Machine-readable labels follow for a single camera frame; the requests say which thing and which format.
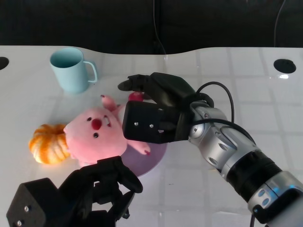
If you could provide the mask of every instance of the white tabletop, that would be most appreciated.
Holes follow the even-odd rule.
[[[235,102],[235,122],[277,165],[303,180],[303,49],[207,48],[165,60],[159,55],[113,55],[80,48],[97,66],[99,81],[71,96],[60,89],[49,65],[50,55],[61,48],[0,46],[0,56],[10,60],[0,70],[0,226],[8,226],[6,212],[20,183],[49,177],[60,186],[79,168],[72,159],[55,166],[37,163],[27,146],[34,130],[43,123],[70,122],[101,105],[101,94],[125,103],[128,93],[119,91],[117,84],[133,74],[173,74],[194,89],[209,81],[225,84]],[[279,78],[282,73],[273,66],[277,59],[292,60],[297,70],[288,79]],[[225,92],[216,86],[203,92],[230,119]],[[247,204],[187,141],[169,144],[161,163],[140,180],[143,193],[135,196],[130,218],[118,221],[118,227],[249,226]]]

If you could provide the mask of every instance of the pink pig plush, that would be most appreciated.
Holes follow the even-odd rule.
[[[100,159],[122,155],[129,144],[143,155],[149,155],[145,142],[125,139],[122,122],[125,105],[117,106],[109,96],[101,96],[104,108],[92,108],[76,117],[65,128],[66,143],[72,158],[80,166]]]

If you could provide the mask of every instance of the purple plate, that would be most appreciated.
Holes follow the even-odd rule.
[[[167,144],[149,143],[150,155],[142,155],[134,148],[128,146],[121,156],[123,164],[127,166],[137,177],[151,171],[163,158]]]

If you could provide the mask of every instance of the robotic hand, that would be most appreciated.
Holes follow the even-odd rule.
[[[303,226],[303,184],[265,156],[233,119],[227,121],[201,88],[195,92],[182,78],[162,73],[128,78],[120,90],[145,92],[156,104],[127,103],[123,121],[127,139],[189,140],[248,203],[251,226],[254,217],[269,227]]]
[[[130,191],[124,195],[119,184]],[[10,227],[115,227],[142,184],[121,157],[98,161],[72,172],[57,189],[50,179],[22,183],[7,212]],[[92,211],[93,203],[112,208]]]

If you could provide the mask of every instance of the cable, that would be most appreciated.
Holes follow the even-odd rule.
[[[216,81],[208,82],[208,83],[206,83],[206,84],[203,84],[203,85],[196,91],[196,93],[199,94],[200,91],[201,91],[203,88],[205,88],[205,87],[207,87],[207,86],[209,86],[209,85],[218,85],[218,86],[222,87],[222,88],[226,91],[226,93],[227,93],[227,95],[228,95],[228,97],[229,97],[229,101],[230,101],[230,103],[231,103],[231,109],[232,109],[232,123],[234,123],[234,121],[235,121],[235,109],[234,109],[234,105],[233,105],[232,95],[231,95],[231,92],[228,90],[228,88],[227,88],[224,84],[222,84],[222,83],[220,83],[220,82],[216,82]]]
[[[250,227],[254,227],[255,225],[255,216],[252,214],[250,218]]]
[[[166,55],[166,51],[165,51],[164,46],[162,45],[162,43],[160,41],[160,38],[159,38],[158,32],[157,32],[156,19],[155,19],[155,0],[153,0],[153,25],[155,27],[156,38],[157,38],[158,42],[160,43],[164,54]]]
[[[282,5],[280,7],[280,10],[279,10],[279,12],[278,12],[278,14],[276,16],[275,29],[274,29],[274,47],[276,47],[276,26],[278,24],[278,19],[279,19],[280,13],[282,11],[282,8],[283,8],[285,2],[286,2],[286,0],[283,1]]]
[[[251,137],[251,135],[250,135],[244,128],[242,128],[242,127],[240,127],[239,125],[237,125],[237,124],[234,123],[234,119],[235,119],[235,110],[234,110],[234,104],[233,104],[232,95],[231,95],[231,92],[228,90],[228,88],[227,88],[224,84],[219,83],[219,82],[216,82],[216,81],[208,82],[208,83],[206,83],[206,84],[203,84],[203,85],[197,90],[196,93],[199,94],[200,91],[202,91],[203,88],[205,88],[205,87],[207,87],[207,86],[209,86],[209,85],[218,85],[218,86],[222,87],[222,88],[226,91],[226,93],[227,93],[227,95],[228,95],[228,97],[229,97],[229,101],[230,101],[230,103],[231,103],[231,109],[232,109],[232,122],[229,122],[229,121],[226,121],[226,120],[222,120],[222,119],[203,119],[203,120],[199,120],[199,121],[193,122],[192,126],[195,126],[195,125],[198,125],[198,124],[203,124],[203,123],[221,123],[221,124],[226,124],[226,125],[229,125],[229,126],[233,127],[235,130],[241,132],[241,133],[242,133],[243,135],[245,135],[249,140],[251,140],[254,144],[256,144],[255,141],[254,141],[254,139]],[[250,227],[254,227],[254,225],[255,225],[255,216],[252,214],[252,215],[251,215],[251,218],[250,218]]]
[[[227,120],[216,119],[216,118],[202,119],[202,120],[194,121],[191,124],[191,126],[195,126],[195,125],[198,125],[198,124],[205,124],[205,123],[219,123],[219,124],[226,124],[228,126],[231,126],[235,130],[237,130],[237,131],[241,132],[243,135],[245,135],[254,144],[256,144],[255,141],[254,141],[254,139],[251,137],[251,135],[244,128],[242,128],[241,126],[239,126],[239,125],[237,125],[235,123],[229,122]]]

